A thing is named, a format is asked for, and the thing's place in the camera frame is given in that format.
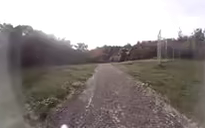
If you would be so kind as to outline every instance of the sky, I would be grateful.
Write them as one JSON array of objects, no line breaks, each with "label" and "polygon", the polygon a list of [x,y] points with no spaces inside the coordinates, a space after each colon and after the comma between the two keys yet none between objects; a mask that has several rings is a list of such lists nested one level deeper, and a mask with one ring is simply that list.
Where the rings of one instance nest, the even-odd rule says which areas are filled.
[{"label": "sky", "polygon": [[0,23],[31,25],[89,49],[205,28],[205,0],[0,0]]}]

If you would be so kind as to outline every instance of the green grass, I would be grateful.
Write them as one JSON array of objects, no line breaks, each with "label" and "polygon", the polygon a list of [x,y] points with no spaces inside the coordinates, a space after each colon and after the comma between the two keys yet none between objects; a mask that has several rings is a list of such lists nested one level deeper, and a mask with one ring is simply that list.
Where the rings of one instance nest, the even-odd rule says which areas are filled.
[{"label": "green grass", "polygon": [[202,61],[176,60],[163,66],[158,66],[156,61],[132,61],[117,65],[134,78],[149,83],[189,118],[199,118],[195,106],[203,78]]},{"label": "green grass", "polygon": [[44,121],[51,109],[84,87],[96,65],[71,65],[23,70],[25,117]]}]

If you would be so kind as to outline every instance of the tree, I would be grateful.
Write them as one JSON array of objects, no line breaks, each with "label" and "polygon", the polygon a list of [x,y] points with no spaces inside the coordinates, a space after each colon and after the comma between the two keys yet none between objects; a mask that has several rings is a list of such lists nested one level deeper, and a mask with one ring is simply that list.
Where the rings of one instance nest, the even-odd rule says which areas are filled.
[{"label": "tree", "polygon": [[124,45],[124,48],[126,48],[126,49],[131,49],[131,48],[132,48],[132,45],[129,44],[129,43],[127,43],[126,45]]},{"label": "tree", "polygon": [[87,51],[88,45],[86,45],[85,43],[77,43],[76,45],[74,45],[74,47],[79,50],[79,51]]}]

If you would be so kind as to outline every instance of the foliage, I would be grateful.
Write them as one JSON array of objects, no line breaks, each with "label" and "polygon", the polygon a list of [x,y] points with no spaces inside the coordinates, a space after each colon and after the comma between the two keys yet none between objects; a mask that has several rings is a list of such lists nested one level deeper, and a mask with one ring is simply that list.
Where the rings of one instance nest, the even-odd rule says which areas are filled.
[{"label": "foliage", "polygon": [[23,70],[25,117],[43,121],[68,95],[84,87],[96,65],[57,66]]},{"label": "foliage", "polygon": [[87,51],[88,45],[84,44],[84,43],[77,43],[76,45],[74,45],[74,47],[79,50],[79,51]]},{"label": "foliage", "polygon": [[78,43],[74,49],[69,40],[57,39],[28,25],[14,27],[0,24],[0,34],[8,38],[12,68],[19,63],[23,67],[30,67],[86,63],[90,60],[86,44]]}]

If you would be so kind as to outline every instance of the vegetation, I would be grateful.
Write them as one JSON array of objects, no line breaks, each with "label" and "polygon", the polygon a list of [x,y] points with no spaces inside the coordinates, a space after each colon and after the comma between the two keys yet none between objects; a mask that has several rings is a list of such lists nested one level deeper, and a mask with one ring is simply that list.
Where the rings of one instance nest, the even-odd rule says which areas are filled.
[{"label": "vegetation", "polygon": [[43,121],[52,108],[84,87],[95,67],[94,64],[86,64],[25,69],[23,93],[26,119]]},{"label": "vegetation", "polygon": [[132,61],[117,64],[134,78],[148,83],[166,96],[171,105],[189,117],[200,118],[196,104],[203,78],[203,61],[177,60],[158,66],[157,61]]},{"label": "vegetation", "polygon": [[[164,39],[161,54],[165,58],[205,59],[205,30],[197,28],[189,36],[179,31],[177,39]],[[157,40],[137,42],[131,46],[104,46],[98,58],[104,62],[151,59],[157,56]]]}]

